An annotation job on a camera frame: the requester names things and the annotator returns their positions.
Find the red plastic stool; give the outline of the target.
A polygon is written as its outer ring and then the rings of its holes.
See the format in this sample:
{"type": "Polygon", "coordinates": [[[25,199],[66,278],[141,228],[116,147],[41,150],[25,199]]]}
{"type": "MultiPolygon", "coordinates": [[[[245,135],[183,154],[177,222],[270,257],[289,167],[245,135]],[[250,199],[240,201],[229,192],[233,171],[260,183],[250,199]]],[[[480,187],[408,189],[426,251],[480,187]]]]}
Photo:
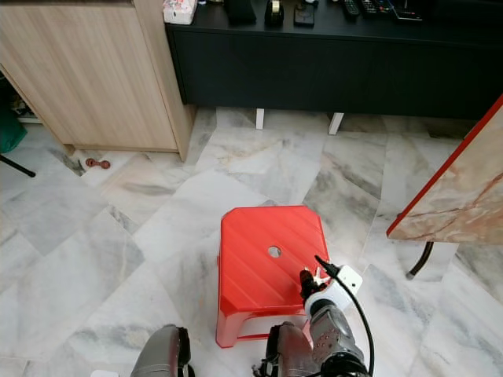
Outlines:
{"type": "Polygon", "coordinates": [[[237,207],[222,216],[215,340],[220,348],[244,336],[254,317],[302,316],[299,273],[328,258],[322,219],[307,206],[237,207]]]}

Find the grey right robot leg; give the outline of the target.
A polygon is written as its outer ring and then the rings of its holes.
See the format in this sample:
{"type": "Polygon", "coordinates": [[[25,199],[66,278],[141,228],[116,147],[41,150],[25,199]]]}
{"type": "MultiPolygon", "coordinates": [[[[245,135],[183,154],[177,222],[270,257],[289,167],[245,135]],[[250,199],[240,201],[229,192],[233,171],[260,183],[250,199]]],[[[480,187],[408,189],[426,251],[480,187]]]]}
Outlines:
{"type": "Polygon", "coordinates": [[[252,372],[255,377],[316,377],[320,367],[311,352],[301,328],[292,322],[276,324],[267,337],[266,355],[252,372]]]}

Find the marble pattern board on legs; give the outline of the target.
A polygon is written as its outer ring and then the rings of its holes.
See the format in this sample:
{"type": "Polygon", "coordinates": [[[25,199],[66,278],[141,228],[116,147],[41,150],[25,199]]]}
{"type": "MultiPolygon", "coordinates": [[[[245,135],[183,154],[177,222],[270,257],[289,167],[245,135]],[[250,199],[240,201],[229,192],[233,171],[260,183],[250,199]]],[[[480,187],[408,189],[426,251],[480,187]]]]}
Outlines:
{"type": "Polygon", "coordinates": [[[438,242],[503,245],[503,94],[387,229],[424,241],[412,280],[438,242]]]}

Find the black low sideboard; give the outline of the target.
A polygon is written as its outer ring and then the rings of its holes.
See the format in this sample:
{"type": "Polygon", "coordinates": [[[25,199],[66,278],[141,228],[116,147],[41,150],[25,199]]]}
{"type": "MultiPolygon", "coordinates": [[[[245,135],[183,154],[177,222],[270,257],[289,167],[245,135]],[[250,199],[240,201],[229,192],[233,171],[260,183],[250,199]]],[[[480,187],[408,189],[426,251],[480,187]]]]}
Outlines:
{"type": "Polygon", "coordinates": [[[345,17],[322,0],[314,25],[232,25],[226,7],[197,8],[165,35],[186,104],[342,114],[480,119],[503,96],[503,0],[444,2],[421,22],[345,17]]]}

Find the black folding chair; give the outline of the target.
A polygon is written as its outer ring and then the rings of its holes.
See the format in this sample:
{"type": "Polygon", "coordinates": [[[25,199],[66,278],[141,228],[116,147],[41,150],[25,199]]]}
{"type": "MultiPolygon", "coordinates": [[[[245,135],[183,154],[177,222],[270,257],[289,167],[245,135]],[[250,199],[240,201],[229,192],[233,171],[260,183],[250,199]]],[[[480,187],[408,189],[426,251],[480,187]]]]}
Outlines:
{"type": "Polygon", "coordinates": [[[0,155],[0,161],[3,162],[8,167],[11,167],[11,168],[15,169],[16,171],[19,171],[22,174],[25,174],[29,178],[35,178],[35,176],[36,176],[35,172],[29,170],[28,168],[21,166],[20,164],[14,162],[13,160],[10,160],[10,158],[7,158],[4,155],[0,155]]]}

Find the green plastic bin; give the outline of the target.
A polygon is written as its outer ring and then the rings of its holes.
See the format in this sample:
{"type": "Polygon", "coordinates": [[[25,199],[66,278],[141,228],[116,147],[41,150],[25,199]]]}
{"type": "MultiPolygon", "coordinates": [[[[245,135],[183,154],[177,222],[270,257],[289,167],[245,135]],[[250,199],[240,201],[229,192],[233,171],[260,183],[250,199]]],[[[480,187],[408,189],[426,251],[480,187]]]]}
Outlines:
{"type": "Polygon", "coordinates": [[[0,152],[10,153],[22,142],[28,130],[19,122],[18,116],[7,105],[0,107],[0,152]]]}

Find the black flat case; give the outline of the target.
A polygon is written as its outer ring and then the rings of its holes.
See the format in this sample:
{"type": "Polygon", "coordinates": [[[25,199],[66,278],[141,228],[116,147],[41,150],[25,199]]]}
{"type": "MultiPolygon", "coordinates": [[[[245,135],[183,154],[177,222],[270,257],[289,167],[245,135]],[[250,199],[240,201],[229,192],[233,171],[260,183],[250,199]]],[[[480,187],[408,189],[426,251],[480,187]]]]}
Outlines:
{"type": "Polygon", "coordinates": [[[301,2],[294,8],[292,24],[296,27],[313,27],[317,6],[314,3],[301,2]]]}

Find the black box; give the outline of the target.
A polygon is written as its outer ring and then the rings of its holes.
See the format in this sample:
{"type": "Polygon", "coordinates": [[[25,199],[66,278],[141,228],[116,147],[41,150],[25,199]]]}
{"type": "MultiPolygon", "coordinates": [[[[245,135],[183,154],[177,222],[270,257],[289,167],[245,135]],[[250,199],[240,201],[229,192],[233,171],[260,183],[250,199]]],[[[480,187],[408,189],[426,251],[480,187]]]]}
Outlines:
{"type": "Polygon", "coordinates": [[[229,26],[254,25],[256,14],[252,0],[224,0],[229,26]]]}

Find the pink tissue box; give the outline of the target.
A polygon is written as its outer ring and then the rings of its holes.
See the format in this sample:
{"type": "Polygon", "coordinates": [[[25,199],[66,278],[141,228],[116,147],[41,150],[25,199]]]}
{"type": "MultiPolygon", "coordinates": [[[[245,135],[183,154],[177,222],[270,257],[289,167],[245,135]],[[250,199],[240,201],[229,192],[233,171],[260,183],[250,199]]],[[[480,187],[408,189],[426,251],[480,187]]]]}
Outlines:
{"type": "Polygon", "coordinates": [[[163,0],[165,23],[190,25],[198,8],[198,0],[163,0]]]}

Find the light wood cabinet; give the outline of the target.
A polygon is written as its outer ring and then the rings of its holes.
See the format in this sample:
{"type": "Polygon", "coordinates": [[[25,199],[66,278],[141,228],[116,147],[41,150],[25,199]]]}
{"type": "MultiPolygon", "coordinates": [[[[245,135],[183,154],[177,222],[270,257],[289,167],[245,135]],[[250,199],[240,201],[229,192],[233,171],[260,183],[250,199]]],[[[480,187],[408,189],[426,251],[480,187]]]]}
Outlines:
{"type": "Polygon", "coordinates": [[[1,0],[5,78],[68,148],[189,157],[164,0],[1,0]]]}

